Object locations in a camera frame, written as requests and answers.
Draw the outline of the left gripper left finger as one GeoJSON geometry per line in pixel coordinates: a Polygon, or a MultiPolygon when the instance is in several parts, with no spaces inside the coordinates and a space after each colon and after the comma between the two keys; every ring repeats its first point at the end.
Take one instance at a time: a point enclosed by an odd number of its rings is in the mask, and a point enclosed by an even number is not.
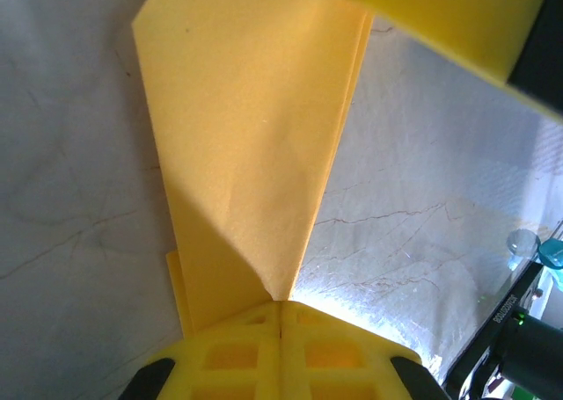
{"type": "Polygon", "coordinates": [[[280,400],[280,304],[267,302],[165,348],[118,400],[280,400]]]}

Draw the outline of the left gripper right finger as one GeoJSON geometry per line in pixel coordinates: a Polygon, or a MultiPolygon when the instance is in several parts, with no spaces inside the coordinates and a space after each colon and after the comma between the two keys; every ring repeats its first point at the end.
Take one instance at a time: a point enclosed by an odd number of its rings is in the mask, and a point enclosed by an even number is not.
{"type": "Polygon", "coordinates": [[[281,305],[282,400],[444,400],[413,350],[299,302],[281,305]]]}

